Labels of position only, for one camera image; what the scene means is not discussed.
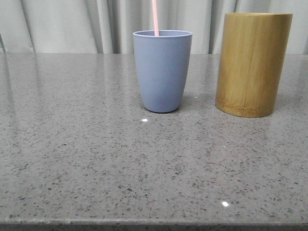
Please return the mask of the blue plastic cup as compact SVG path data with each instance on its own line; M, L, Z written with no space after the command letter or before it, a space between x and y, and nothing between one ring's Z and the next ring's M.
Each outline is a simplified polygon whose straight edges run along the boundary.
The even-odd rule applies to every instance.
M133 33L138 85L144 107L168 113L180 106L189 67L192 33L161 30Z

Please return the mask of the bamboo cylinder holder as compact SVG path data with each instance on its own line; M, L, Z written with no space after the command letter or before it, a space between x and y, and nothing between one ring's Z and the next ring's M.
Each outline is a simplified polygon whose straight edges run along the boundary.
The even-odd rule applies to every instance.
M273 113L290 13L228 13L220 53L216 107L241 117Z

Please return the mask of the grey pleated curtain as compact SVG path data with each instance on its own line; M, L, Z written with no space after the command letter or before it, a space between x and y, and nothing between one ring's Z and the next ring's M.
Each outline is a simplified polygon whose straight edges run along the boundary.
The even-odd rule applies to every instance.
M2 53L132 53L132 34L153 28L149 0L3 0ZM305 0L160 0L160 29L193 33L192 53L218 54L226 13L291 13L288 54L308 52Z

